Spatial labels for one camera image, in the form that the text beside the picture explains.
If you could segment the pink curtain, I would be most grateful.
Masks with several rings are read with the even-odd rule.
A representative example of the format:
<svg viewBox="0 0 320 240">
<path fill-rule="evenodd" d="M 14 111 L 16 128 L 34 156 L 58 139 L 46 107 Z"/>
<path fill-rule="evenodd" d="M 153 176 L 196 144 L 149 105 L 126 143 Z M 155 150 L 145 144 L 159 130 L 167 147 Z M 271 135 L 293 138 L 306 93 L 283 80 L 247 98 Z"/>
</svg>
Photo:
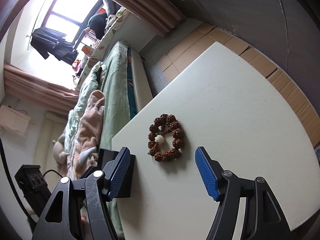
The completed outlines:
<svg viewBox="0 0 320 240">
<path fill-rule="evenodd" d="M 47 82 L 10 64 L 4 64 L 4 91 L 48 111 L 67 116 L 76 105 L 76 90 Z"/>
<path fill-rule="evenodd" d="M 184 15 L 169 0 L 113 0 L 137 16 L 159 36 L 178 25 Z"/>
</svg>

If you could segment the black device with dials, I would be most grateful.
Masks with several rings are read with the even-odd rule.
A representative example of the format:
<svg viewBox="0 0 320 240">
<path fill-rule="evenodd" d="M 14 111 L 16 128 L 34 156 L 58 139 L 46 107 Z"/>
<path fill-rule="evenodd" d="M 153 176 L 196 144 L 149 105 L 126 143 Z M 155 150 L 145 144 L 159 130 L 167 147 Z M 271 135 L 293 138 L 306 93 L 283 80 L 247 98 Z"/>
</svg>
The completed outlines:
<svg viewBox="0 0 320 240">
<path fill-rule="evenodd" d="M 40 165 L 22 165 L 15 179 L 31 209 L 40 217 L 51 196 Z"/>
</svg>

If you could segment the bed with green sheet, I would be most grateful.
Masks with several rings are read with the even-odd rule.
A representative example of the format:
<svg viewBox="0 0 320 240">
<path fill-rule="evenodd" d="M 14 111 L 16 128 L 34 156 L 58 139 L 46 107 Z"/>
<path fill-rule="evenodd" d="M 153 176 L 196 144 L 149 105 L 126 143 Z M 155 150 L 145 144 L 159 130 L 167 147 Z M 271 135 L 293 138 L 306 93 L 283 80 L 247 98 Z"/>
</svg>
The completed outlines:
<svg viewBox="0 0 320 240">
<path fill-rule="evenodd" d="M 131 69 L 128 65 L 130 45 L 117 42 L 107 57 L 101 61 L 104 70 L 99 69 L 100 90 L 105 96 L 103 127 L 99 148 L 110 150 L 113 137 L 136 115 L 130 107 L 135 107 L 135 94 L 131 82 Z"/>
</svg>

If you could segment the cardboard floor sheets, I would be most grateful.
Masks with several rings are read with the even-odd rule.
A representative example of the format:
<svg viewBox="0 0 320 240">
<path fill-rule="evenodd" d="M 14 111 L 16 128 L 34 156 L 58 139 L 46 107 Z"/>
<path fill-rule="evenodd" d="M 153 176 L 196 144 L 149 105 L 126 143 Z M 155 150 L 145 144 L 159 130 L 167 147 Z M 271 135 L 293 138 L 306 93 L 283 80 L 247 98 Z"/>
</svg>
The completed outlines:
<svg viewBox="0 0 320 240">
<path fill-rule="evenodd" d="M 171 82 L 214 42 L 239 55 L 281 94 L 302 123 L 313 147 L 319 146 L 319 116 L 294 81 L 275 63 L 243 40 L 210 24 L 201 23 L 159 60 L 167 82 Z"/>
</svg>

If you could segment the pink fleece blanket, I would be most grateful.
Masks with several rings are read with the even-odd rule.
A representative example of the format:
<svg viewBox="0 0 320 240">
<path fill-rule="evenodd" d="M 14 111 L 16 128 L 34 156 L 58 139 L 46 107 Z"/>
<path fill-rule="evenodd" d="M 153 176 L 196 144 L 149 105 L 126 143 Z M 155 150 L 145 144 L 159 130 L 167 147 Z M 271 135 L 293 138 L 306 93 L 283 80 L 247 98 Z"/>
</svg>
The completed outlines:
<svg viewBox="0 0 320 240">
<path fill-rule="evenodd" d="M 66 163 L 59 168 L 62 176 L 76 180 L 89 167 L 97 166 L 104 108 L 104 94 L 94 90 L 70 111 L 65 129 Z"/>
</svg>

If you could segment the right pink curtain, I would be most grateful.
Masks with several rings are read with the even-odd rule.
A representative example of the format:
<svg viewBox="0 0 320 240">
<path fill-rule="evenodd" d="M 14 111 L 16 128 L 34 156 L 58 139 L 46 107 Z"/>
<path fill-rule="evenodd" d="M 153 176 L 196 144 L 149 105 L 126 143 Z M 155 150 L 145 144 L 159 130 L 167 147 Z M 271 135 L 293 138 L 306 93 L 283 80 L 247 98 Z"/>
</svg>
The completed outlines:
<svg viewBox="0 0 320 240">
<path fill-rule="evenodd" d="M 184 15 L 169 0 L 113 0 L 137 16 L 159 36 L 178 25 Z"/>
</svg>

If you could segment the grey pillow on sill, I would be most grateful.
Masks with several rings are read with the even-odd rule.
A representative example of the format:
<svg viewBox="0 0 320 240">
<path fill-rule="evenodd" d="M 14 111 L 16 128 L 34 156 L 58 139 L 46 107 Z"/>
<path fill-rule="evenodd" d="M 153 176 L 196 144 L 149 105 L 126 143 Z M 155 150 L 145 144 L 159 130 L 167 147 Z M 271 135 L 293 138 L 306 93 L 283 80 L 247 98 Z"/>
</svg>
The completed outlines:
<svg viewBox="0 0 320 240">
<path fill-rule="evenodd" d="M 107 16 L 115 15 L 121 8 L 121 5 L 119 5 L 113 0 L 103 0 L 103 4 L 103 8 L 105 9 Z"/>
</svg>

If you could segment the left pink curtain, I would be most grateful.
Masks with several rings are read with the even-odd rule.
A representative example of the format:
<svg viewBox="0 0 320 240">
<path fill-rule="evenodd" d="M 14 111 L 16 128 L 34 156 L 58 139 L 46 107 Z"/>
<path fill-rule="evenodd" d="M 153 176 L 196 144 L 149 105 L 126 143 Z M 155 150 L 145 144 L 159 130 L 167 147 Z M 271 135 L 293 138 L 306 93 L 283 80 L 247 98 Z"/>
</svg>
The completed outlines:
<svg viewBox="0 0 320 240">
<path fill-rule="evenodd" d="M 4 64 L 4 91 L 48 111 L 67 116 L 76 105 L 76 90 L 47 82 L 10 64 Z"/>
</svg>

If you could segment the light green floral duvet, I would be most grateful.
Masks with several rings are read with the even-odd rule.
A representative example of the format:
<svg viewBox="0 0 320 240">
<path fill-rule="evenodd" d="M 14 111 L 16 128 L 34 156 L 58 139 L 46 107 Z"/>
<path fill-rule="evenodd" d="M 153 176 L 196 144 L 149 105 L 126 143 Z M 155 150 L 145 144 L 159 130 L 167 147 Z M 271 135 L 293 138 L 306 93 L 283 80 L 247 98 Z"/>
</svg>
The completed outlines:
<svg viewBox="0 0 320 240">
<path fill-rule="evenodd" d="M 105 64 L 99 61 L 87 74 L 81 85 L 78 101 L 75 107 L 69 112 L 68 122 L 65 127 L 65 152 L 67 155 L 71 155 L 72 153 L 74 139 L 78 131 L 80 119 L 86 110 L 88 99 L 91 93 L 99 87 L 97 72 L 99 69 L 104 70 L 104 68 Z"/>
</svg>

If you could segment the pink towel on wall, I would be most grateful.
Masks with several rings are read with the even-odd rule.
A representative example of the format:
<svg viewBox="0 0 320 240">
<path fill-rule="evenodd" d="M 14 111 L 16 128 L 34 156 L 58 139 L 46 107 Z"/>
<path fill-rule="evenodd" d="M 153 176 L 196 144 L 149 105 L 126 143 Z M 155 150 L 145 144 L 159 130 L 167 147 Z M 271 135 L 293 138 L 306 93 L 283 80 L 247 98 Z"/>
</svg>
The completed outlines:
<svg viewBox="0 0 320 240">
<path fill-rule="evenodd" d="M 31 117 L 8 106 L 1 105 L 0 125 L 10 133 L 25 136 Z"/>
</svg>

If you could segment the patterned window seat cushion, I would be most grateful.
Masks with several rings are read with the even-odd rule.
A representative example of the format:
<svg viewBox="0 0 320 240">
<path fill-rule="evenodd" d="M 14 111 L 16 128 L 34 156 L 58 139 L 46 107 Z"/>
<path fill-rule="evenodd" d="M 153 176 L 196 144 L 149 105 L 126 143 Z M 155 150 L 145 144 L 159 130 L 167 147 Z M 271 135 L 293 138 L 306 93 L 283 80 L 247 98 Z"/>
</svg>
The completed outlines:
<svg viewBox="0 0 320 240">
<path fill-rule="evenodd" d="M 108 47 L 114 34 L 121 28 L 129 14 L 130 12 L 126 8 L 121 7 L 115 15 L 110 15 L 107 18 L 105 34 L 101 40 L 95 42 L 92 47 L 84 46 L 86 54 L 80 61 L 80 70 L 74 78 L 76 91 L 80 90 L 82 83 L 93 66 L 99 61 L 104 60 L 104 57 L 108 54 Z"/>
</svg>

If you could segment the dark hanging clothes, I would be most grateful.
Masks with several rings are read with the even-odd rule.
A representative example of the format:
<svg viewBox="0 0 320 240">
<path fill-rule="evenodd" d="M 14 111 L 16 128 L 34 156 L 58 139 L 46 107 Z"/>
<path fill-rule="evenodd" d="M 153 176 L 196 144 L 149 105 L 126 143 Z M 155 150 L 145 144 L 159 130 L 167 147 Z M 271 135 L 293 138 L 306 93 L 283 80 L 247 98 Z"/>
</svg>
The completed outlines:
<svg viewBox="0 0 320 240">
<path fill-rule="evenodd" d="M 47 27 L 35 29 L 30 45 L 46 60 L 53 55 L 58 61 L 72 65 L 78 56 L 74 43 L 66 40 L 66 34 Z"/>
</svg>

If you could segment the black backpack on sill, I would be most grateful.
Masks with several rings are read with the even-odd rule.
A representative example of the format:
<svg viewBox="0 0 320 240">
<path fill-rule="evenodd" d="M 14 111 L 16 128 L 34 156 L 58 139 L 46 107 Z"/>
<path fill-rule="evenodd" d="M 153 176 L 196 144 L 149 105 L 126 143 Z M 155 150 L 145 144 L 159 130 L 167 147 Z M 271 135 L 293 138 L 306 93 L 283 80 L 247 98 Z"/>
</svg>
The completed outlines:
<svg viewBox="0 0 320 240">
<path fill-rule="evenodd" d="M 88 21 L 88 27 L 95 32 L 98 40 L 102 39 L 105 35 L 107 13 L 102 12 L 93 15 Z"/>
</svg>

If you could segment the black jewelry box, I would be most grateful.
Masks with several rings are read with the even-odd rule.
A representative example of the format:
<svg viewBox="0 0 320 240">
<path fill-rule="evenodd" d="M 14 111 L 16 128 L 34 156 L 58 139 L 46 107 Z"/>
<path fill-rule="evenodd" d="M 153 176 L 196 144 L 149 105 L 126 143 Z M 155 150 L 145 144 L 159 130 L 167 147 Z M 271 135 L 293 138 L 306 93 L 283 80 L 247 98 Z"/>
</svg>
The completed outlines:
<svg viewBox="0 0 320 240">
<path fill-rule="evenodd" d="M 102 170 L 105 174 L 103 195 L 108 202 L 113 198 L 129 198 L 136 156 L 127 147 L 120 151 L 99 150 L 98 166 L 90 166 L 80 179 L 87 178 L 94 171 Z"/>
</svg>

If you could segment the beige plush toy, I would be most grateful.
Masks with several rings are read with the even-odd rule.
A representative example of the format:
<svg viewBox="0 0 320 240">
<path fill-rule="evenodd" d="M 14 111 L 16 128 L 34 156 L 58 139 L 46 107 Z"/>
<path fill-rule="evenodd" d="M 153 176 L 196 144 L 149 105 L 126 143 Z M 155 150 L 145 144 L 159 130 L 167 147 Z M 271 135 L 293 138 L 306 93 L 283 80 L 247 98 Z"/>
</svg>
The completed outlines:
<svg viewBox="0 0 320 240">
<path fill-rule="evenodd" d="M 53 140 L 53 158 L 58 164 L 67 162 L 67 154 L 65 152 L 65 135 L 62 134 L 57 140 Z"/>
</svg>

